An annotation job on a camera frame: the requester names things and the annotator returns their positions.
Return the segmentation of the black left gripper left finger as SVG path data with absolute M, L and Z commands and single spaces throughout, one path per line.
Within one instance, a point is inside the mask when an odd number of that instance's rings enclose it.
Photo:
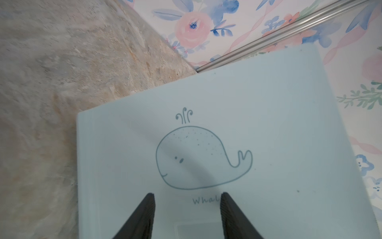
M 113 239 L 151 239 L 155 208 L 154 194 L 148 193 Z

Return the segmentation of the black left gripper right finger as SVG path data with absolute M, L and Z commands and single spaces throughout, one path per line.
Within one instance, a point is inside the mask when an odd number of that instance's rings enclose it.
M 227 192 L 221 195 L 220 214 L 225 239 L 263 239 Z

